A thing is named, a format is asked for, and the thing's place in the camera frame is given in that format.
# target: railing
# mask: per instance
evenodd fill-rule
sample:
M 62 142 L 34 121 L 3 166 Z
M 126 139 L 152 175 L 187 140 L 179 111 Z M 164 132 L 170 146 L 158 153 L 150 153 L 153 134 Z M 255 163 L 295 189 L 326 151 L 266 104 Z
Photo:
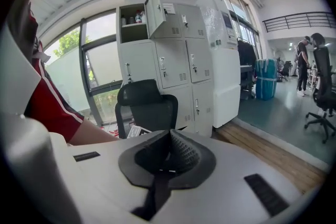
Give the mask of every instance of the railing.
M 305 12 L 281 16 L 262 21 L 266 31 L 277 31 L 298 27 L 330 27 L 336 28 L 336 21 L 331 12 Z

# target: locker door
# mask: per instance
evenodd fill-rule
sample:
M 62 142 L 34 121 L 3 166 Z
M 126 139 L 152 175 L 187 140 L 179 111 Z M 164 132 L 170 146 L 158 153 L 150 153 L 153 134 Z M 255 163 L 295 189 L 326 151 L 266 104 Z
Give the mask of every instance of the locker door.
M 148 37 L 151 38 L 157 28 L 166 21 L 166 15 L 160 0 L 146 0 L 144 5 Z
M 199 7 L 176 5 L 178 7 L 184 37 L 205 38 L 206 30 Z
M 206 39 L 187 38 L 191 82 L 212 77 L 212 59 Z
M 167 21 L 154 33 L 154 38 L 181 37 L 181 28 L 177 14 L 167 14 Z
M 120 51 L 124 62 L 124 83 L 144 79 L 157 81 L 153 42 L 122 44 Z
M 191 88 L 183 87 L 173 90 L 165 90 L 163 94 L 171 94 L 177 98 L 178 101 L 178 111 L 175 129 L 180 129 L 185 127 L 186 132 L 195 132 L 193 117 L 192 117 L 192 106 L 191 106 Z
M 195 133 L 211 136 L 212 132 L 212 82 L 192 85 L 194 98 Z
M 175 39 L 156 39 L 162 88 L 188 83 L 185 43 Z

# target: blue bag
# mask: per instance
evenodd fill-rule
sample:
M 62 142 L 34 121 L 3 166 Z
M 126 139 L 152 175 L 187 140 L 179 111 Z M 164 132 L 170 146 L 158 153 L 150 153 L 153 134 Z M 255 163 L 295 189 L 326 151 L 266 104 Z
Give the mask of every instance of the blue bag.
M 269 100 L 274 97 L 277 87 L 277 62 L 273 59 L 256 61 L 258 99 Z

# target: white sneaker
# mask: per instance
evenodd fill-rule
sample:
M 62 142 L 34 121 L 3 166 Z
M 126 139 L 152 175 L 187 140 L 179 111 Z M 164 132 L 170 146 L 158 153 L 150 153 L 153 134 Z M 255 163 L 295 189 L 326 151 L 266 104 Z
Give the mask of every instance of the white sneaker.
M 305 96 L 302 90 L 301 90 L 301 91 L 298 91 L 298 95 L 299 95 L 299 96 L 302 96 L 302 97 Z

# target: wooden floor strip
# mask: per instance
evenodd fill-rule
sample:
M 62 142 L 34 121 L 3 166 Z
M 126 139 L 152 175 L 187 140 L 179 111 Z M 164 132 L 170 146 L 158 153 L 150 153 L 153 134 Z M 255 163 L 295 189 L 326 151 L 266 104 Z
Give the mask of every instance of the wooden floor strip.
M 246 145 L 254 148 L 257 152 L 260 152 L 263 156 L 267 156 L 272 162 L 277 164 L 280 167 L 286 167 L 286 171 L 290 174 L 298 177 L 301 181 L 306 182 L 308 185 L 314 185 L 316 181 L 321 181 L 321 178 L 316 173 L 312 172 L 309 169 L 306 169 L 304 166 L 293 162 L 287 154 L 284 154 L 278 150 L 274 150 L 269 145 L 266 145 L 259 140 L 252 137 L 250 134 L 241 132 L 236 129 L 234 126 L 229 125 L 229 130 L 232 135 L 235 135 L 243 141 Z
M 236 130 L 238 133 L 241 134 L 245 134 L 248 137 L 253 137 L 253 139 L 259 141 L 260 143 L 262 143 L 262 145 L 265 145 L 267 148 L 270 149 L 270 152 L 276 152 L 279 153 L 281 156 L 283 156 L 284 159 L 286 159 L 288 161 L 288 165 L 299 169 L 301 172 L 303 173 L 307 173 L 308 176 L 312 177 L 313 179 L 324 179 L 325 174 L 321 172 L 321 170 L 317 169 L 316 167 L 314 167 L 313 165 L 304 162 L 303 160 L 301 160 L 300 158 L 289 154 L 287 151 L 283 150 L 282 148 L 276 147 L 277 150 L 274 151 L 273 147 L 275 147 L 271 142 L 266 141 L 265 139 L 262 139 L 261 137 L 259 137 L 258 135 L 255 135 L 254 133 L 236 125 L 236 124 L 232 124 L 229 123 L 228 124 L 229 127 L 232 127 L 233 130 Z
M 232 122 L 217 132 L 278 170 L 303 193 L 324 181 L 324 172 Z

